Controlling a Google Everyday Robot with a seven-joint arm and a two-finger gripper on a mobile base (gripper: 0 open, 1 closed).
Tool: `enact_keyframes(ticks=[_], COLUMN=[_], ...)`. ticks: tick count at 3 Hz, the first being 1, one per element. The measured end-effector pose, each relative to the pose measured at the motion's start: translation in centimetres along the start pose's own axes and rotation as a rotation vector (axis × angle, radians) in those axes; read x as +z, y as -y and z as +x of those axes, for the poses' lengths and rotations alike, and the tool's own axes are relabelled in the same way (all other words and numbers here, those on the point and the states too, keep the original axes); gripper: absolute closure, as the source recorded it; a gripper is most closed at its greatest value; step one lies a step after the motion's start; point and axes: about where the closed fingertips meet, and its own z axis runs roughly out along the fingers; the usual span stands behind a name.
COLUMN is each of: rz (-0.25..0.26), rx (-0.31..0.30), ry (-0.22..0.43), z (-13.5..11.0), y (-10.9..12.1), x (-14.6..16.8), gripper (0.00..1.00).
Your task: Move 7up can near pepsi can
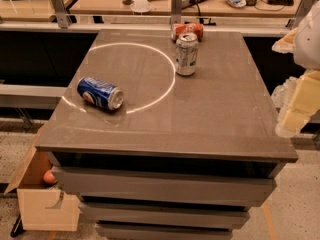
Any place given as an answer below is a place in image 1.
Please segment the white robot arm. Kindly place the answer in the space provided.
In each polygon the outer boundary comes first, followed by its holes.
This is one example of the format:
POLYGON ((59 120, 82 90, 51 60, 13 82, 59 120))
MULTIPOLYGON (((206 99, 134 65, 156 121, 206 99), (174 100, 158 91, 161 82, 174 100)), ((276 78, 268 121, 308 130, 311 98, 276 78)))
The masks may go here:
POLYGON ((320 1, 314 3, 299 25, 276 41, 272 50, 292 53, 294 62, 305 69, 299 78, 290 77, 281 86, 281 107, 276 134, 292 138, 320 110, 320 1))

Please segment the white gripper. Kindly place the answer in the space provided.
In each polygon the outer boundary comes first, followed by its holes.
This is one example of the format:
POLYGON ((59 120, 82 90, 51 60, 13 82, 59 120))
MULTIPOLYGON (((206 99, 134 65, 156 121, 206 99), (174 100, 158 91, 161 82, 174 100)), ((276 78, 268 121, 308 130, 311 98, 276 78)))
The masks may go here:
POLYGON ((272 50, 292 53, 294 62, 305 69, 299 78, 290 77, 273 91, 284 93, 275 132, 280 137, 292 138, 320 110, 320 30, 297 27, 276 41, 272 50))

